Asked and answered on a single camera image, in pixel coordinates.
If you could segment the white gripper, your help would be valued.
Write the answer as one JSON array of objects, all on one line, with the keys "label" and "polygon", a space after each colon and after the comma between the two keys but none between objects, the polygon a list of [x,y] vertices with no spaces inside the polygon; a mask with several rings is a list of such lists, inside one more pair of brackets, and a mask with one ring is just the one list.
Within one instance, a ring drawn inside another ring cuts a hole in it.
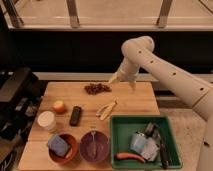
[{"label": "white gripper", "polygon": [[121,81],[130,82],[129,85],[133,91],[136,89],[136,78],[139,72],[139,66],[134,64],[129,59],[124,59],[116,73],[108,80],[109,84],[114,84]]}]

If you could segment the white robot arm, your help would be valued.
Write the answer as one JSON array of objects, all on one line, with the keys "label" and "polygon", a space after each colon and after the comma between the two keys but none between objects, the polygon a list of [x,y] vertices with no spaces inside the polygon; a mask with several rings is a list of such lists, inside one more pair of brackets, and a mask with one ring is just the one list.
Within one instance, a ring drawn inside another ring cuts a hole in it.
[{"label": "white robot arm", "polygon": [[135,89],[140,68],[158,79],[206,121],[196,171],[213,171],[213,84],[157,57],[153,50],[154,41],[149,36],[125,41],[121,46],[123,61],[109,83],[126,81]]}]

